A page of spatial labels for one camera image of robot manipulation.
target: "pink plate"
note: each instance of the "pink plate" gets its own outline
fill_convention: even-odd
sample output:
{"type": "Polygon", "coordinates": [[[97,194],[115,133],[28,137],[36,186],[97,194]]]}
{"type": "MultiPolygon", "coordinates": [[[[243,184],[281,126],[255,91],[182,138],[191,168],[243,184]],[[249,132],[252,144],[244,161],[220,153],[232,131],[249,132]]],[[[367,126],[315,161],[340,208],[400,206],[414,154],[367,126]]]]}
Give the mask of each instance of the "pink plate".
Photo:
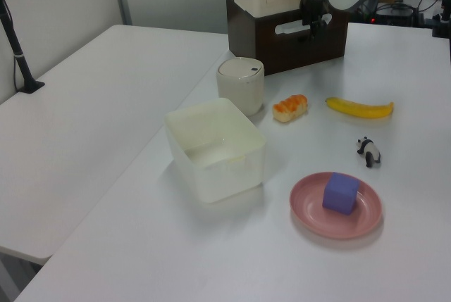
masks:
{"type": "Polygon", "coordinates": [[[363,181],[360,181],[354,210],[350,215],[323,207],[324,188],[331,175],[332,172],[315,173],[301,179],[293,187],[290,206],[305,227],[325,237],[351,239],[377,226],[382,217],[381,200],[363,181]]]}

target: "table surface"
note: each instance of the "table surface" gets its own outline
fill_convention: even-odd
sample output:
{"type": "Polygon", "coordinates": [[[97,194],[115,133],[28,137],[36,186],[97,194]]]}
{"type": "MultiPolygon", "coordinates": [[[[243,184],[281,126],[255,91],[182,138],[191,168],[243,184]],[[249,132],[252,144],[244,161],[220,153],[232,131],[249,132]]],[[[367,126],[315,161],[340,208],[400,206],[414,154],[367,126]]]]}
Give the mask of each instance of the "table surface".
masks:
{"type": "MultiPolygon", "coordinates": [[[[217,97],[225,52],[180,107],[217,97]]],[[[446,301],[451,294],[451,69],[448,40],[430,30],[350,24],[343,58],[270,75],[251,117],[267,139],[264,182],[200,203],[176,169],[163,129],[19,296],[24,301],[446,301]],[[309,99],[288,124],[271,105],[309,99]],[[380,120],[324,99],[395,102],[380,120]],[[369,169],[357,139],[382,154],[369,169]],[[372,186],[383,221],[334,240],[290,212],[293,185],[343,172],[372,186]]]]}
{"type": "Polygon", "coordinates": [[[3,103],[0,252],[45,263],[227,47],[118,25],[3,103]]]}

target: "white cylindrical container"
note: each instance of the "white cylindrical container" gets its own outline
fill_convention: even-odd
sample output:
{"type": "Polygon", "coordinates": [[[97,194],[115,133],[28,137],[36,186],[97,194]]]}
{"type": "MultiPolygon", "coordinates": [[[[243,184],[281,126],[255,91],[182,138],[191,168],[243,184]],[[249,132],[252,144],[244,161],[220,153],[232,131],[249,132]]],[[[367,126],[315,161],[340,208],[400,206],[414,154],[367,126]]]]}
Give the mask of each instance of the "white cylindrical container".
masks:
{"type": "Polygon", "coordinates": [[[246,116],[254,115],[263,104],[264,75],[263,63],[257,59],[229,59],[216,73],[219,97],[232,101],[246,116]]]}

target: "brown box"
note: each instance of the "brown box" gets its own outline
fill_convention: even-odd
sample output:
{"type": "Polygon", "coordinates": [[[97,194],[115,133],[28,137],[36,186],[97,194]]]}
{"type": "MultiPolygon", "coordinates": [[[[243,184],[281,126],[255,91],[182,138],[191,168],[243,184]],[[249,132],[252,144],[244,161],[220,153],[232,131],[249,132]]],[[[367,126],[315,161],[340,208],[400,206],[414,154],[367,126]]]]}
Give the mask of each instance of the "brown box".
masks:
{"type": "Polygon", "coordinates": [[[276,34],[277,25],[301,19],[299,10],[254,18],[233,0],[226,0],[228,43],[239,57],[258,59],[265,75],[341,57],[345,54],[349,15],[332,12],[323,34],[309,38],[310,30],[276,34]]]}

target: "round lid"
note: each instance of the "round lid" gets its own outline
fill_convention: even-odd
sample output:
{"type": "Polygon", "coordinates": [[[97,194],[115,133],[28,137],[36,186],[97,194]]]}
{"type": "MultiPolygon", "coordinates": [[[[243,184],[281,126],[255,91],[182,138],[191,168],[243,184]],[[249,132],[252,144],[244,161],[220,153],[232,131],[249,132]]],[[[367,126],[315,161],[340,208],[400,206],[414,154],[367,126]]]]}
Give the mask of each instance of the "round lid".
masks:
{"type": "Polygon", "coordinates": [[[227,77],[242,79],[256,75],[262,68],[263,64],[257,59],[238,57],[222,63],[218,72],[227,77]]]}

